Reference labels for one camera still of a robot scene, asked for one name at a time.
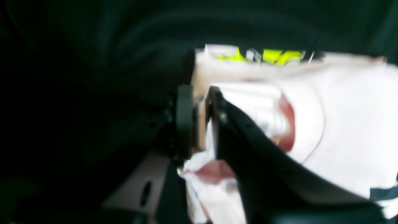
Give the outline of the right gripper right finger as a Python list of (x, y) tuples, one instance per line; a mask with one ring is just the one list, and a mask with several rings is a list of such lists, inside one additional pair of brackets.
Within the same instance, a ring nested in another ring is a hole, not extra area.
[(212, 86), (207, 96), (217, 159), (238, 181), (249, 224), (388, 224), (375, 203), (288, 157)]

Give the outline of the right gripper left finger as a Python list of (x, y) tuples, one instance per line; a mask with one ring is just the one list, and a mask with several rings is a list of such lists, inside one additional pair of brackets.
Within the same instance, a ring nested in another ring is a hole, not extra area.
[(168, 102), (159, 138), (128, 178), (101, 204), (134, 212), (132, 224), (190, 224), (185, 183), (177, 167), (192, 156), (193, 87), (180, 86)]

